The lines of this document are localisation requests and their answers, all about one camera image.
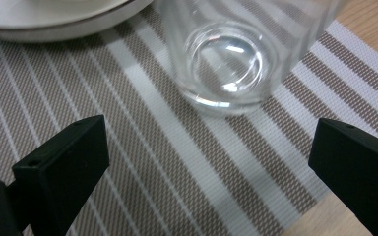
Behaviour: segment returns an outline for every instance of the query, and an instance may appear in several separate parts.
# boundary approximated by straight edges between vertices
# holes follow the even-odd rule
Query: clear glass
[[[176,84],[195,108],[239,115],[268,98],[347,0],[162,0]]]

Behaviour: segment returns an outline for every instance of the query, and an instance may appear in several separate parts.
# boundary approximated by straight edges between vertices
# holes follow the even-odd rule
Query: plate
[[[52,42],[109,29],[153,0],[0,0],[0,39]]]

